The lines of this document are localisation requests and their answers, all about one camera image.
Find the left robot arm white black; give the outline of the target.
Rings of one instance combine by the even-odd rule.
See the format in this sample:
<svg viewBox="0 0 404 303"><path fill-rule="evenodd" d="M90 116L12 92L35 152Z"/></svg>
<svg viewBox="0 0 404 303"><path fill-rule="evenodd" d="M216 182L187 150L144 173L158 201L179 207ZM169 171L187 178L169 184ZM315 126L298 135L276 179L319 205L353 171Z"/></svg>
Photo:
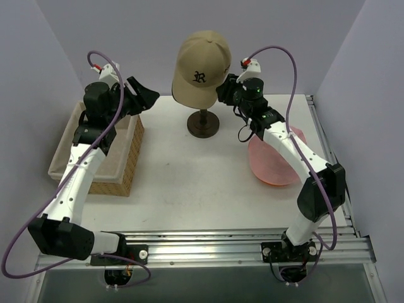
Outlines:
<svg viewBox="0 0 404 303"><path fill-rule="evenodd" d="M159 96L134 77L124 85L109 86L98 81L85 88L85 109L74 132L58 192L41 216L28 224L41 253L78 260L104 254L112 264L126 260L123 235L88 230L81 226L81 216L95 174L116 137L115 125L126 116L151 109Z"/></svg>

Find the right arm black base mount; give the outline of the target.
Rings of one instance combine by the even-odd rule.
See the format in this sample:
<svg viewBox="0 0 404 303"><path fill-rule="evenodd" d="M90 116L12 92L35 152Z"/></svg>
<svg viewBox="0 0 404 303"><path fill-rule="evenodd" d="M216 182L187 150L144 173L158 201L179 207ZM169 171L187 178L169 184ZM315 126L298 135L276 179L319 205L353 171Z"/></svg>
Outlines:
<svg viewBox="0 0 404 303"><path fill-rule="evenodd" d="M264 263L304 263L314 262L318 256L315 243L310 239L301 245L294 246L282 234L279 240L262 242L261 255Z"/></svg>

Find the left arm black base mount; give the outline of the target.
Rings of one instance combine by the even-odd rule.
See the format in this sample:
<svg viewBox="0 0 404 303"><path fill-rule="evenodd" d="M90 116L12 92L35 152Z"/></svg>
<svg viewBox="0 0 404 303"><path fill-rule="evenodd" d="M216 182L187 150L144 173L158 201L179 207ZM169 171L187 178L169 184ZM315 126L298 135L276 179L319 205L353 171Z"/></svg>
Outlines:
<svg viewBox="0 0 404 303"><path fill-rule="evenodd" d="M148 264L148 250L146 244L128 245L126 250L120 254L114 253L115 256L121 256L127 259L135 260L143 265ZM121 266L127 265L129 262L116 258L105 258L101 256L92 256L90 260L91 266Z"/></svg>

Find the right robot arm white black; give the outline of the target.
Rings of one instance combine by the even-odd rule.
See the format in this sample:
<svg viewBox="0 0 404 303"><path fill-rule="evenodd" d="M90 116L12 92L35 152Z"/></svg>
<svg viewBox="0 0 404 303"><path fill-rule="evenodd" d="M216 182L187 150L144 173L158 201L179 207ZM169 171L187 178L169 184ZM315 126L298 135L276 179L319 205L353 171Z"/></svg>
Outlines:
<svg viewBox="0 0 404 303"><path fill-rule="evenodd" d="M228 74L216 91L219 102L231 106L252 135L274 148L299 176L303 185L297 198L299 214L280 245L281 255L293 261L324 219L334 220L335 211L345 203L345 169L321 158L291 130L286 119L269 106L263 86L259 78L239 81L237 75Z"/></svg>

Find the beige cap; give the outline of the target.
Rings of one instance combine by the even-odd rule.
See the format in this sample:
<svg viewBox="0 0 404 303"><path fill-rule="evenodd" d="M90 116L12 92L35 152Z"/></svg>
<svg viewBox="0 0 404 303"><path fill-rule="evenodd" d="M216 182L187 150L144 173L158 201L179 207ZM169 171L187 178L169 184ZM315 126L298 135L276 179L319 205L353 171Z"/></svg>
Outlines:
<svg viewBox="0 0 404 303"><path fill-rule="evenodd" d="M172 79L174 100L186 107L209 109L217 101L219 87L232 62L227 40L213 30L190 34L183 41Z"/></svg>

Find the pink cap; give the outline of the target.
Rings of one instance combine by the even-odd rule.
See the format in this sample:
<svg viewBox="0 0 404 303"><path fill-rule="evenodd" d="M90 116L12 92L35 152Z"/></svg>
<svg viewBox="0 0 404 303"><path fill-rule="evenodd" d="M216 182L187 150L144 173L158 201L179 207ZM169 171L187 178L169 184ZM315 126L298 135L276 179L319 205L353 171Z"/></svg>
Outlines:
<svg viewBox="0 0 404 303"><path fill-rule="evenodd" d="M256 135L249 141L248 157L250 169L260 181L276 187L300 183L299 176L288 162Z"/></svg>

